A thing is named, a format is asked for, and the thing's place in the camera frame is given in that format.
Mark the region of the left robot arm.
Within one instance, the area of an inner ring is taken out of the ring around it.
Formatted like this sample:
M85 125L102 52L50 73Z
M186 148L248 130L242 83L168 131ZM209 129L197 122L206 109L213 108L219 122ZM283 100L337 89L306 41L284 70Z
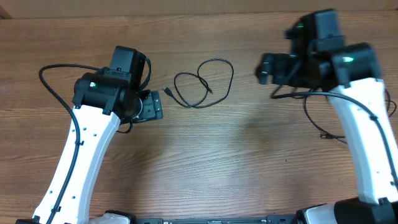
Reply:
M107 210L90 218L90 202L105 152L122 124L162 119L158 91L146 88L142 78L150 60L129 47L116 46L108 67L87 66L87 73L74 84L73 106L49 86L44 87L71 116L70 130L47 193L32 218L17 223L115 223L130 224L130 213Z

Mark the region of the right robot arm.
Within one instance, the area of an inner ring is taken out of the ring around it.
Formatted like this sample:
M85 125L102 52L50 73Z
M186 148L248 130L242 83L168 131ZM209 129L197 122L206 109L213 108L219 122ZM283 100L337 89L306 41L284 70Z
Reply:
M260 84L292 87L291 98L324 96L344 130L356 172L358 195L300 209L292 223L396 223L397 143L387 112L387 94L373 48L345 43L334 9L302 16L285 33L287 54L264 54L256 69Z

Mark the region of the black cable silver plug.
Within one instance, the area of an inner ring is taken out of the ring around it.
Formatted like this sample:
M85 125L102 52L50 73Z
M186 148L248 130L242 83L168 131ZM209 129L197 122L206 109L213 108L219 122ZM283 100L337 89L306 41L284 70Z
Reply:
M228 83L228 88L227 88L226 94L223 97L221 97L220 99L218 99L218 100L216 100L216 101L214 101L212 103L209 103L207 105L203 105L203 102L206 100L208 94L209 93L213 94L213 90L210 88L208 82L200 75L200 69L202 68L202 66L204 66L205 64L210 63L210 62L223 62L223 63L226 63L231 69L231 78L230 78L229 83ZM198 79L199 82L201 83L201 85L205 88L205 90L206 90L205 95L203 96L203 98L200 101L198 101L198 102L196 102L194 104L191 104L182 96L182 94L180 93L180 91L178 89L178 86L177 86L177 78L179 76L182 76L182 75L188 75L188 76L191 76L191 77L194 77L194 78ZM208 108L208 107L217 105L218 103L221 103L222 101L227 99L227 97L229 96L229 93L231 91L233 78L234 78L234 67L233 67L233 64L229 60L226 60L224 58L211 58L211 59L208 59L208 60L205 60L204 62L202 62L198 66L196 73L180 72L180 73L177 73L174 76L174 88L175 88L177 96L180 98L180 100L178 100L174 96L173 91L169 87L165 86L165 87L163 87L162 90L164 91L164 93L167 96L171 97L171 99L173 99L178 105L182 106L183 108L195 108L195 109Z

